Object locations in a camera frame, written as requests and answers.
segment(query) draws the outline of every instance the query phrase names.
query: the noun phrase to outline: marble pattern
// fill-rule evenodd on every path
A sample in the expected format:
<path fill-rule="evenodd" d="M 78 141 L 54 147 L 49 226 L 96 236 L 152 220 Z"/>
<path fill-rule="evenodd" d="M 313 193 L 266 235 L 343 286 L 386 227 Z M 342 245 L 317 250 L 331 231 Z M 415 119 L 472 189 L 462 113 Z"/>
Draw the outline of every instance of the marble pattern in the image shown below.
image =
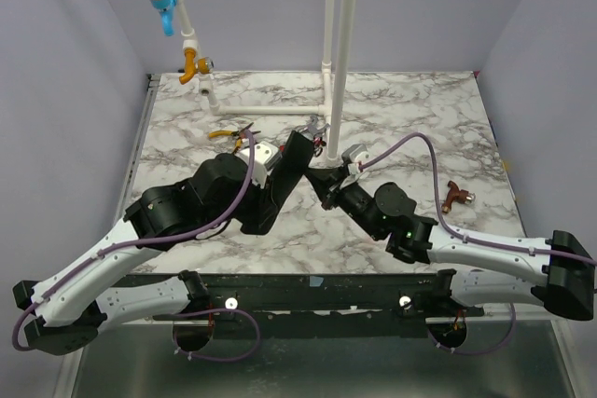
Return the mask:
<path fill-rule="evenodd" d="M 318 73 L 234 72 L 215 76 L 223 103 L 319 104 Z M 198 95 L 197 80 L 181 86 L 176 74 L 163 75 L 133 181 L 131 201 L 145 189 L 188 177 L 232 141 L 209 141 L 207 133 L 234 129 L 255 120 L 261 139 L 282 144 L 306 117 L 214 117 Z M 508 236 L 522 228 L 506 173 L 471 73 L 351 74 L 346 86 L 340 151 L 364 143 L 380 154 L 412 131 L 429 135 L 437 151 L 441 194 L 449 179 L 475 192 L 472 206 L 456 204 L 448 221 Z M 411 141 L 361 181 L 370 193 L 394 181 L 418 201 L 417 213 L 435 214 L 430 157 L 422 142 Z M 245 236 L 233 222 L 221 236 L 175 246 L 137 269 L 141 272 L 371 273 L 426 272 L 438 266 L 406 265 L 371 240 L 341 211 L 325 212 L 306 180 L 283 207 L 272 231 Z"/>

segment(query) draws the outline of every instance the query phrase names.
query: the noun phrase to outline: blue faucet handle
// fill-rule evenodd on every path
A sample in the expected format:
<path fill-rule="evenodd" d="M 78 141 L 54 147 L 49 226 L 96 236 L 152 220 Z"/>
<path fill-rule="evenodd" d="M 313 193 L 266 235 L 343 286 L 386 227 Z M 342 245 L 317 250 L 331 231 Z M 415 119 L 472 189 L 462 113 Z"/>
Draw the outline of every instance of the blue faucet handle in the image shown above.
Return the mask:
<path fill-rule="evenodd" d="M 161 26 L 164 30 L 164 34 L 172 36 L 174 34 L 174 28 L 172 21 L 174 18 L 174 7 L 176 7 L 177 0 L 150 0 L 151 5 L 157 11 L 160 12 Z"/>

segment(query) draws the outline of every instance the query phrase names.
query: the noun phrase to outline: wall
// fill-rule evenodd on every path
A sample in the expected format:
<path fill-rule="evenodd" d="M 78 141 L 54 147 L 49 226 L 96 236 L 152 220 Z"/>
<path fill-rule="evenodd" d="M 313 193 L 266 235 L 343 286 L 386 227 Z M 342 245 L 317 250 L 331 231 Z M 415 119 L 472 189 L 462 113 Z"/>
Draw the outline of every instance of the wall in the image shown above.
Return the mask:
<path fill-rule="evenodd" d="M 181 39 L 148 0 L 109 0 L 147 71 L 178 69 Z M 475 70 L 520 0 L 357 0 L 352 70 Z M 318 70 L 324 0 L 185 0 L 223 70 Z"/>
<path fill-rule="evenodd" d="M 0 54 L 0 395 L 49 397 L 61 359 L 12 349 L 11 288 L 110 226 L 146 76 L 107 0 L 5 0 Z"/>
<path fill-rule="evenodd" d="M 532 236 L 573 232 L 597 258 L 597 0 L 522 0 L 479 83 Z M 575 323 L 597 390 L 597 323 Z"/>

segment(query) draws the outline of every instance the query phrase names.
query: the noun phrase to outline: brown valve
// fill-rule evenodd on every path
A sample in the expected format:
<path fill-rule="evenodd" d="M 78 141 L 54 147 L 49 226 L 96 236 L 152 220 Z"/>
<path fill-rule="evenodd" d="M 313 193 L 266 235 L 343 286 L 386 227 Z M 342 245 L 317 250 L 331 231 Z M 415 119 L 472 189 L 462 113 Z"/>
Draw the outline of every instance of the brown valve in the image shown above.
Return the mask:
<path fill-rule="evenodd" d="M 461 204 L 470 204 L 475 201 L 474 193 L 470 193 L 467 190 L 461 190 L 454 181 L 449 181 L 448 187 L 450 188 L 450 191 L 448 192 L 444 203 L 441 204 L 442 213 L 448 214 L 451 210 L 451 204 L 454 201 L 460 202 Z"/>

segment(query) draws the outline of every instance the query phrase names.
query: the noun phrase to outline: purple cable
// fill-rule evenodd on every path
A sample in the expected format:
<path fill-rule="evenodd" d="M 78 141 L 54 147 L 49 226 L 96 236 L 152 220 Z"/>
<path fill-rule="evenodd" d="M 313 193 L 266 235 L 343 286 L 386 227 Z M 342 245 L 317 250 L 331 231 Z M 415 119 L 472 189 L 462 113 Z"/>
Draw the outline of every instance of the purple cable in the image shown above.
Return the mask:
<path fill-rule="evenodd" d="M 176 346 L 176 351 L 174 352 L 174 354 L 181 352 L 183 354 L 186 354 L 186 356 L 190 356 L 191 358 L 203 359 L 204 361 L 212 361 L 214 363 L 236 363 L 238 361 L 242 361 L 243 359 L 248 358 L 253 353 L 255 353 L 255 351 L 259 347 L 259 344 L 261 343 L 261 332 L 259 331 L 259 324 L 257 323 L 255 318 L 251 314 L 249 314 L 246 311 L 243 311 L 242 309 L 216 308 L 216 309 L 207 309 L 206 311 L 187 312 L 184 314 L 176 314 L 176 315 L 179 317 L 199 317 L 199 316 L 206 316 L 208 314 L 213 314 L 215 312 L 233 312 L 235 314 L 240 314 L 240 315 L 246 317 L 249 320 L 249 322 L 251 324 L 253 324 L 253 326 L 255 327 L 255 336 L 256 337 L 255 337 L 255 344 L 253 344 L 253 347 L 251 347 L 250 350 L 248 350 L 245 353 L 240 354 L 238 356 L 233 356 L 231 358 L 218 358 L 215 356 L 208 356 L 206 354 L 196 354 L 194 351 L 182 350 L 178 346 L 178 340 L 176 339 L 176 334 L 173 334 L 173 343 Z"/>
<path fill-rule="evenodd" d="M 421 133 L 421 132 L 413 132 L 405 137 L 403 137 L 402 139 L 400 139 L 400 141 L 396 144 L 394 144 L 393 146 L 391 146 L 390 148 L 388 148 L 387 150 L 385 150 L 382 154 L 380 154 L 379 156 L 377 156 L 376 158 L 374 158 L 373 160 L 364 163 L 360 166 L 360 170 L 361 172 L 366 170 L 369 167 L 372 167 L 373 165 L 375 165 L 376 163 L 384 160 L 385 158 L 387 158 L 390 154 L 392 154 L 393 152 L 395 152 L 400 146 L 402 146 L 403 144 L 405 144 L 406 142 L 408 142 L 411 139 L 414 139 L 415 137 L 419 137 L 420 139 L 423 139 L 423 141 L 426 143 L 427 148 L 429 148 L 429 154 L 431 155 L 431 167 L 433 169 L 433 193 L 434 193 L 434 200 L 436 203 L 436 213 L 437 213 L 437 219 L 439 221 L 439 223 L 441 224 L 442 227 L 444 227 L 444 229 L 446 229 L 446 231 L 448 233 L 450 233 L 451 235 L 453 235 L 455 238 L 459 239 L 459 240 L 463 240 L 465 235 L 458 233 L 456 230 L 454 230 L 453 228 L 451 228 L 448 223 L 446 223 L 446 220 L 444 219 L 443 213 L 441 212 L 441 205 L 440 205 L 440 199 L 439 199 L 439 175 L 438 175 L 438 171 L 437 171 L 437 157 L 436 157 L 436 151 L 433 148 L 433 145 L 431 143 L 431 140 L 429 140 L 429 137 L 427 137 L 425 134 Z M 486 246 L 486 247 L 491 247 L 494 249 L 501 249 L 504 251 L 511 251 L 511 252 L 517 252 L 517 253 L 521 253 L 521 254 L 528 254 L 529 251 L 527 249 L 523 249 L 521 247 L 517 247 L 517 246 L 512 246 L 510 244 L 502 244 L 499 242 L 493 242 L 493 241 L 487 241 L 487 240 L 480 240 L 478 238 L 470 238 L 468 237 L 466 239 L 466 241 L 470 241 L 470 242 L 474 242 L 476 244 L 480 244 L 482 246 Z M 567 252 L 562 252 L 562 251 L 552 251 L 550 249 L 535 249 L 535 254 L 544 254 L 544 255 L 555 255 L 555 256 L 560 256 L 563 258 L 570 258 L 572 260 L 576 260 L 576 261 L 581 261 L 583 263 L 588 263 L 590 265 L 593 266 L 597 266 L 597 261 L 591 259 L 591 258 L 587 258 L 585 256 L 580 256 L 580 255 L 576 255 L 576 254 L 569 254 Z M 499 343 L 497 344 L 495 347 L 492 347 L 490 349 L 487 350 L 483 350 L 483 351 L 479 351 L 479 352 L 472 352 L 470 354 L 487 354 L 487 353 L 491 353 L 494 352 L 496 350 L 501 349 L 502 347 L 504 347 L 512 338 L 512 336 L 514 335 L 514 329 L 516 327 L 516 311 L 514 309 L 514 305 L 510 304 L 511 309 L 512 309 L 512 324 L 510 325 L 510 329 L 508 330 L 508 333 L 506 335 L 506 337 Z M 451 351 L 451 349 L 449 349 L 448 347 L 444 347 L 441 346 L 441 348 L 443 347 L 443 349 L 446 349 L 447 351 Z"/>
<path fill-rule="evenodd" d="M 234 201 L 229 205 L 229 207 L 214 221 L 209 224 L 206 224 L 203 227 L 197 228 L 195 230 L 190 230 L 189 232 L 181 233 L 178 235 L 172 235 L 170 237 L 159 237 L 159 238 L 145 238 L 140 240 L 130 240 L 130 241 L 123 241 L 117 244 L 113 244 L 105 249 L 102 249 L 97 252 L 97 255 L 100 258 L 104 258 L 106 255 L 117 251 L 118 249 L 122 249 L 124 247 L 131 247 L 131 246 L 147 246 L 149 244 L 159 244 L 162 242 L 179 242 L 183 240 L 189 240 L 192 238 L 197 237 L 203 232 L 207 230 L 219 226 L 222 224 L 226 219 L 234 212 L 234 210 L 238 207 L 243 200 L 244 194 L 246 193 L 247 189 L 251 185 L 251 178 L 253 177 L 253 168 L 255 167 L 255 138 L 253 137 L 253 133 L 250 130 L 245 130 L 244 135 L 249 140 L 249 164 L 246 170 L 246 175 L 244 176 L 243 184 L 241 185 L 241 189 L 239 190 L 239 194 L 234 198 Z M 76 266 L 68 272 L 64 277 L 56 281 L 54 285 L 52 285 L 44 294 L 42 294 L 42 298 L 44 300 L 49 300 L 49 298 L 60 288 L 62 288 L 68 281 L 73 279 L 76 274 L 81 272 L 83 269 L 87 268 L 95 261 L 95 258 L 88 258 L 87 260 L 83 261 L 80 265 Z M 26 347 L 21 345 L 19 342 L 19 332 L 21 331 L 21 327 L 24 324 L 27 316 L 33 313 L 38 307 L 41 305 L 40 303 L 34 302 L 32 303 L 19 317 L 15 326 L 12 329 L 12 346 L 17 351 L 31 351 L 34 350 L 31 347 Z"/>
<path fill-rule="evenodd" d="M 441 345 L 439 342 L 437 342 L 437 339 L 434 338 L 434 336 L 431 334 L 430 331 L 427 330 L 427 334 L 429 335 L 429 337 L 431 337 L 431 340 L 433 340 L 433 343 L 436 345 L 436 347 L 438 349 L 446 351 L 449 354 L 458 354 L 460 356 L 482 356 L 483 354 L 494 353 L 494 352 L 502 349 L 503 347 L 505 347 L 510 342 L 512 337 L 514 336 L 514 330 L 516 329 L 516 310 L 514 309 L 513 304 L 510 303 L 509 305 L 510 305 L 511 319 L 510 319 L 510 326 L 507 330 L 507 333 L 502 340 L 500 340 L 497 344 L 495 344 L 494 346 L 492 346 L 488 349 L 476 350 L 476 351 L 462 351 L 462 350 L 458 350 L 458 349 L 451 349 L 451 348 L 446 347 L 445 345 Z"/>

